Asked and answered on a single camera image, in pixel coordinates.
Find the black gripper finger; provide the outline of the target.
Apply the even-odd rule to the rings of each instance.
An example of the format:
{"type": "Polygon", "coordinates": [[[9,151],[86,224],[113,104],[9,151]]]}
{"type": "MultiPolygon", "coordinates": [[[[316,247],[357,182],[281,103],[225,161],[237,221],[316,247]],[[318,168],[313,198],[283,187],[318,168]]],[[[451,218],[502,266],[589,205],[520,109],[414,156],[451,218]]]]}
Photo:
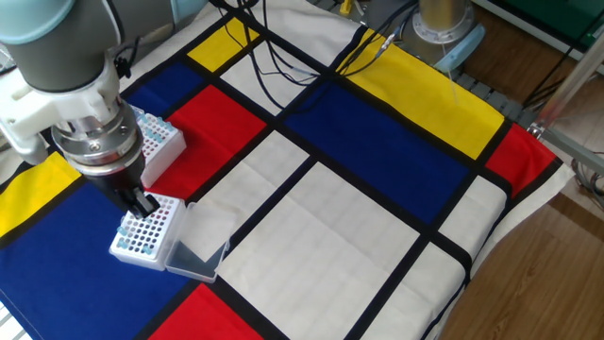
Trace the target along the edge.
{"type": "Polygon", "coordinates": [[[146,194],[140,188],[132,191],[131,212],[137,218],[146,218],[158,208],[159,203],[152,195],[146,194]]]}
{"type": "Polygon", "coordinates": [[[125,208],[137,218],[146,217],[144,193],[139,188],[117,190],[116,194],[125,208]]]}

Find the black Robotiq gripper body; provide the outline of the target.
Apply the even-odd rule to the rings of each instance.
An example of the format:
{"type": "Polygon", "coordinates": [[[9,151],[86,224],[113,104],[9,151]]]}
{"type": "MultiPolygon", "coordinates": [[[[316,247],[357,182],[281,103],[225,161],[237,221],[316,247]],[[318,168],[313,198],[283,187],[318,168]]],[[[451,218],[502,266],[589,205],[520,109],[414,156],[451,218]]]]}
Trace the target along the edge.
{"type": "Polygon", "coordinates": [[[99,189],[112,203],[122,211],[127,211],[120,202],[116,191],[140,188],[143,191],[141,175],[145,166],[143,155],[139,155],[133,163],[112,174],[104,176],[89,176],[89,181],[99,189]]]}

